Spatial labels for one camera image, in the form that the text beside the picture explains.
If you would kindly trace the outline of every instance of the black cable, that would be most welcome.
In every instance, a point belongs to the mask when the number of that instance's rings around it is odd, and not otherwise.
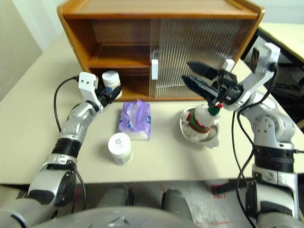
[[[85,210],[86,209],[86,188],[85,188],[84,181],[82,180],[78,170],[77,169],[75,169],[75,170],[76,170],[76,175],[80,180],[82,191],[83,191],[83,196],[84,196],[84,204],[83,204],[82,210]]]
[[[237,162],[237,166],[238,166],[238,169],[239,171],[241,172],[241,166],[238,162],[238,157],[237,157],[237,152],[236,152],[236,147],[235,147],[235,143],[234,143],[234,119],[235,119],[235,116],[236,116],[236,112],[233,111],[233,115],[232,115],[232,123],[231,123],[231,139],[232,139],[232,149],[233,149],[233,154],[234,154],[234,158],[236,159],[236,162]],[[243,176],[243,179],[244,181],[247,182],[244,174],[242,174]]]
[[[250,143],[251,143],[252,146],[254,146],[253,141],[251,140],[251,138],[249,137],[249,135],[247,134],[247,132],[246,132],[245,129],[244,129],[244,127],[243,127],[243,125],[242,125],[242,123],[241,123],[241,120],[240,120],[240,115],[242,114],[242,112],[243,112],[244,110],[246,110],[246,109],[248,109],[248,108],[252,108],[252,107],[254,107],[254,106],[256,106],[256,105],[261,104],[263,101],[266,100],[266,98],[267,98],[267,97],[269,96],[269,94],[272,92],[272,90],[273,90],[273,88],[274,88],[274,86],[275,86],[275,83],[276,83],[276,78],[277,78],[277,73],[278,73],[278,66],[277,66],[277,63],[272,63],[272,64],[270,64],[269,67],[268,67],[268,69],[269,69],[270,71],[274,72],[274,75],[273,75],[273,77],[272,77],[272,79],[271,79],[270,86],[269,86],[267,92],[264,94],[264,96],[262,97],[262,99],[261,99],[260,101],[258,101],[258,102],[256,102],[256,103],[253,103],[253,104],[251,104],[251,105],[247,105],[247,106],[241,108],[241,109],[239,110],[238,114],[237,114],[237,122],[238,122],[240,128],[242,129],[243,133],[245,134],[245,136],[246,136],[246,137],[248,138],[248,140],[250,141]],[[248,220],[248,222],[250,223],[250,225],[251,225],[252,227],[255,228],[256,226],[255,226],[255,224],[251,221],[251,219],[250,219],[250,217],[248,216],[248,214],[246,213],[246,210],[245,210],[245,208],[244,208],[244,206],[243,206],[243,204],[242,204],[241,198],[240,198],[240,196],[239,196],[239,182],[240,182],[241,176],[244,176],[244,175],[243,175],[244,170],[245,170],[245,168],[247,167],[247,165],[249,164],[249,162],[250,162],[250,160],[252,159],[253,155],[254,155],[254,151],[252,150],[252,152],[250,153],[250,156],[248,157],[248,159],[246,160],[245,164],[243,165],[242,169],[240,170],[240,172],[239,172],[239,174],[238,174],[238,177],[237,177],[236,194],[237,194],[238,203],[239,203],[239,205],[240,205],[240,207],[241,207],[241,209],[242,209],[242,211],[243,211],[245,217],[247,218],[247,220]]]
[[[276,83],[276,78],[277,78],[277,73],[278,73],[278,67],[277,67],[277,64],[276,63],[272,63],[269,65],[270,67],[268,68],[270,71],[274,72],[274,76],[272,77],[271,79],[271,82],[270,82],[270,85],[269,85],[269,88],[267,90],[267,92],[264,94],[264,96],[262,97],[262,99],[256,103],[253,103],[251,105],[247,105],[243,108],[241,108],[238,113],[237,113],[237,122],[240,126],[240,128],[242,129],[243,133],[245,134],[245,136],[248,138],[248,140],[250,141],[251,145],[253,145],[253,141],[251,140],[251,138],[249,137],[249,135],[247,134],[247,132],[245,131],[242,123],[241,123],[241,120],[240,120],[240,116],[242,114],[242,112],[248,108],[252,108],[256,105],[259,105],[261,104],[263,101],[266,100],[266,98],[269,96],[269,94],[272,92],[273,88],[275,87],[275,83]]]
[[[78,78],[79,78],[79,76],[75,76],[75,77],[71,77],[71,78],[68,78],[68,79],[64,80],[62,83],[60,83],[60,85],[57,87],[57,89],[56,89],[56,91],[55,91],[55,94],[54,94],[54,103],[53,103],[53,105],[54,105],[55,119],[56,119],[56,123],[57,123],[57,127],[58,127],[59,132],[61,132],[61,127],[60,127],[60,123],[59,123],[58,116],[57,116],[57,107],[56,107],[57,93],[58,93],[59,89],[61,88],[61,86],[62,86],[64,83],[66,83],[66,82],[68,82],[68,81],[70,81],[70,80],[73,80],[73,79],[74,79],[74,80],[78,80]]]
[[[71,210],[71,214],[74,213],[74,209],[75,209],[75,204],[76,204],[76,192],[77,192],[77,181],[76,181],[76,175],[75,175],[75,186],[74,186],[74,201],[73,201],[73,206],[72,206],[72,210]]]
[[[251,154],[249,155],[247,161],[245,162],[245,164],[243,165],[241,171],[240,171],[239,174],[238,174],[238,177],[237,177],[237,188],[236,188],[236,193],[237,193],[237,200],[238,200],[238,203],[239,203],[239,205],[240,205],[240,207],[241,207],[241,209],[242,209],[242,211],[243,211],[245,217],[247,218],[247,220],[248,220],[248,222],[250,223],[250,225],[251,225],[252,227],[255,228],[256,226],[255,226],[255,224],[251,221],[251,219],[250,219],[250,217],[248,216],[248,214],[246,213],[246,210],[245,210],[245,208],[244,208],[244,205],[243,205],[243,203],[242,203],[242,201],[241,201],[241,198],[240,198],[240,196],[239,196],[239,181],[240,181],[240,179],[241,179],[241,175],[243,174],[243,172],[244,172],[246,166],[247,166],[248,163],[250,162],[250,160],[251,160],[251,158],[253,157],[253,155],[254,155],[254,151],[251,152]]]

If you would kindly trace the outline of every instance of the white container lid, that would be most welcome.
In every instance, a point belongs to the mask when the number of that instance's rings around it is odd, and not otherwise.
[[[116,133],[109,139],[108,148],[114,157],[127,155],[131,151],[130,137],[125,133]]]
[[[119,81],[119,75],[116,71],[113,71],[113,70],[109,70],[109,71],[106,71],[103,73],[102,75],[102,78],[103,78],[103,81],[105,83],[109,83],[109,84],[112,84],[112,83],[115,83],[117,81]]]

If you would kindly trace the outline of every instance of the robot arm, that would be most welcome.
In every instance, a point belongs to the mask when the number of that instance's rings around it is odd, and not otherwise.
[[[222,102],[224,108],[238,112],[262,99],[264,95],[257,92],[257,89],[273,77],[271,66],[277,63],[279,53],[280,49],[271,43],[255,48],[250,66],[252,73],[239,84],[232,73],[211,70],[198,62],[190,62],[188,65],[200,76],[207,73],[208,79],[217,77],[217,85],[208,86],[200,77],[182,78],[189,89],[207,99],[209,106]],[[293,121],[280,113],[271,98],[241,112],[250,121],[254,132],[254,180],[248,184],[246,193],[248,215],[257,219],[258,227],[266,228],[268,224],[272,224],[269,227],[274,227],[274,224],[282,219],[272,221],[273,223],[267,220],[279,215],[282,215],[282,218],[288,216],[289,227],[302,227],[301,223],[297,223],[299,201],[297,175],[293,167],[295,150],[291,143],[295,133]]]
[[[95,75],[81,72],[78,87],[85,102],[69,114],[52,153],[31,182],[25,198],[0,209],[0,227],[27,228],[50,218],[74,199],[77,156],[93,118],[120,93],[97,88]]]

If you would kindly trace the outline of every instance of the ribbed glass panel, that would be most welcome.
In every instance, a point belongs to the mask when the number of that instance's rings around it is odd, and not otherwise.
[[[253,24],[245,19],[153,19],[151,59],[159,61],[159,76],[150,79],[150,96],[198,97],[181,79],[195,75],[187,62],[200,61],[220,69],[227,58],[236,57]]]

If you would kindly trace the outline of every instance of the wooden cabinet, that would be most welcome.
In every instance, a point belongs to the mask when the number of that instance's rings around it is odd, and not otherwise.
[[[194,75],[187,61],[237,61],[264,10],[246,0],[70,0],[57,13],[82,69],[117,71],[119,100],[130,101],[201,99],[181,80]]]

